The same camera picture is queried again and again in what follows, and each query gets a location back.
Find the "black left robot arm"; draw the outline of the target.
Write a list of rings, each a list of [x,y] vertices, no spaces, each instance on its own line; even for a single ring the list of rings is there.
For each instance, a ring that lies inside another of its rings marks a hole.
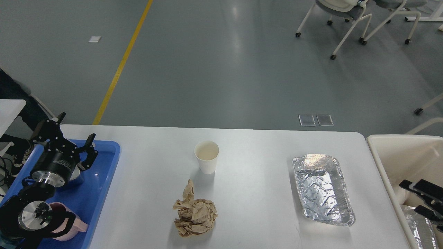
[[[89,170],[98,156],[94,133],[82,147],[63,136],[60,125],[64,117],[62,112],[38,124],[31,141],[43,145],[43,152],[29,173],[34,182],[1,206],[1,236],[16,241],[17,249],[36,249],[44,238],[70,240],[88,229],[64,204],[47,203],[57,188],[71,181],[75,170]]]

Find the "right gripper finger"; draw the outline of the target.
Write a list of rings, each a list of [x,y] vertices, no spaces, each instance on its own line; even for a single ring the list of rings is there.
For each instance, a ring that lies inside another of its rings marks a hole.
[[[412,189],[432,198],[433,200],[443,200],[443,188],[425,179],[420,179],[418,182],[414,183]]]
[[[403,188],[406,191],[409,191],[414,194],[420,194],[420,192],[415,188],[416,184],[418,184],[419,181],[411,182],[409,180],[403,180],[402,182],[400,182],[400,188]]]

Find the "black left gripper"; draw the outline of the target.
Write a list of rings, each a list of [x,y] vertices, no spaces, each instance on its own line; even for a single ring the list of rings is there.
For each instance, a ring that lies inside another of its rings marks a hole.
[[[55,188],[67,185],[75,167],[73,153],[76,166],[81,172],[89,170],[99,154],[93,145],[95,133],[90,134],[79,148],[76,144],[67,142],[60,128],[65,116],[66,113],[62,112],[56,118],[40,121],[29,139],[31,144],[44,147],[43,153],[31,169],[31,179]],[[80,160],[81,153],[87,154],[83,161]]]

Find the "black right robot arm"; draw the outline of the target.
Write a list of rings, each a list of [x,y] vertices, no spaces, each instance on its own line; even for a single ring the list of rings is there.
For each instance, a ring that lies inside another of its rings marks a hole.
[[[400,182],[400,188],[414,193],[419,197],[425,206],[418,205],[415,212],[429,219],[436,225],[437,230],[443,232],[443,188],[427,180],[420,179],[411,182],[406,179]]]

